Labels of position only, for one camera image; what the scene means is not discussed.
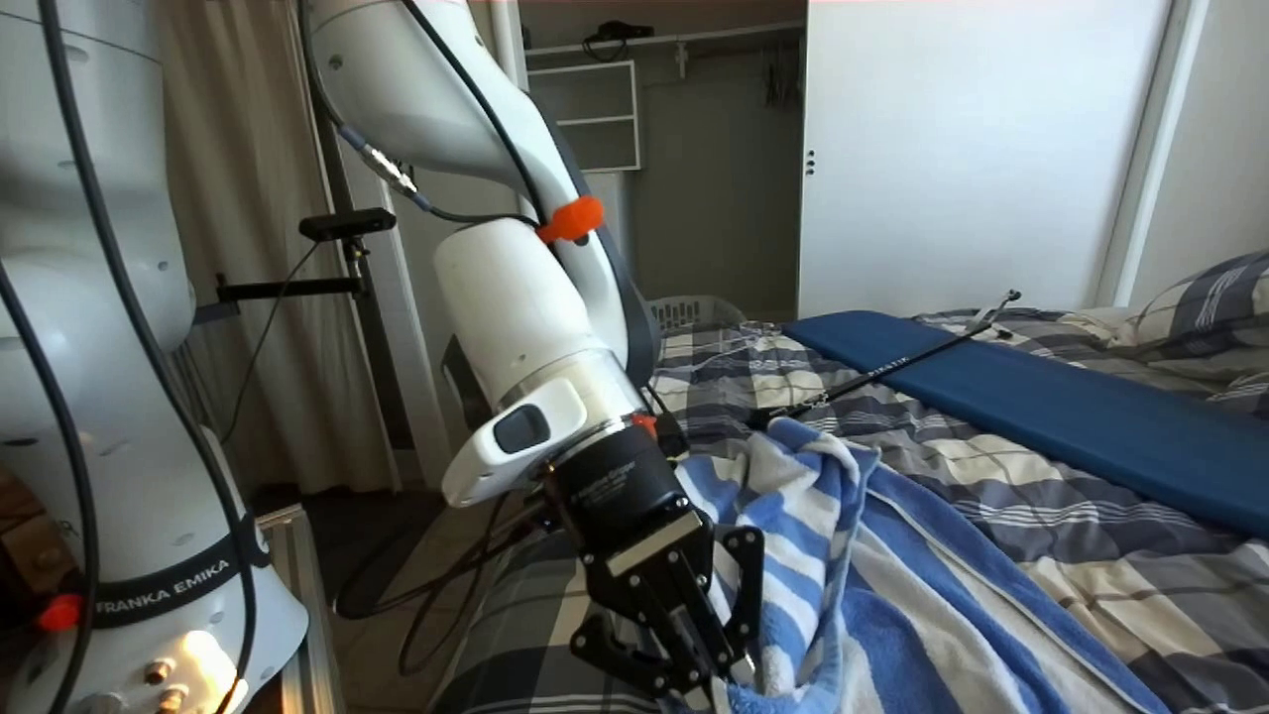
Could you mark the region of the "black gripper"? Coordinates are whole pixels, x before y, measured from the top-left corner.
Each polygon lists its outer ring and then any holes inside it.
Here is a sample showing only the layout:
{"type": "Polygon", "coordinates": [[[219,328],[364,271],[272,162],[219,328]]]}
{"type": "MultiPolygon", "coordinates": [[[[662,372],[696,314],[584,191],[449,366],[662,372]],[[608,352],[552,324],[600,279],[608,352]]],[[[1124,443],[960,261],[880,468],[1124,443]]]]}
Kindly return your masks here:
{"type": "Polygon", "coordinates": [[[716,672],[713,571],[730,607],[720,675],[757,679],[764,537],[733,526],[713,554],[707,517],[647,427],[584,441],[552,468],[547,493],[588,566],[592,615],[572,635],[584,661],[647,694],[701,692],[716,672]]]}

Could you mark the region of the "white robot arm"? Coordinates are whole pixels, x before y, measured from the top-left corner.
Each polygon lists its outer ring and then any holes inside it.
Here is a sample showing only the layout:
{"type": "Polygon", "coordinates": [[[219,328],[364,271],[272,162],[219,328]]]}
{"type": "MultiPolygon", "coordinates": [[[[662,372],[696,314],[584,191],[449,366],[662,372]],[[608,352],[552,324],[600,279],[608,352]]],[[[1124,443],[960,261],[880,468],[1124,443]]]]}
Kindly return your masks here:
{"type": "MultiPolygon", "coordinates": [[[[577,541],[588,661],[711,706],[757,611],[716,607],[716,537],[641,396],[655,324],[535,103],[463,0],[300,0],[319,95],[379,162],[494,179],[514,212],[432,254],[489,422],[449,504],[544,481],[577,541]]],[[[286,591],[219,441],[166,372],[192,320],[161,154],[155,0],[2,0],[2,462],[72,525],[75,579],[6,685],[6,714],[243,714],[298,656],[286,591]]]]}

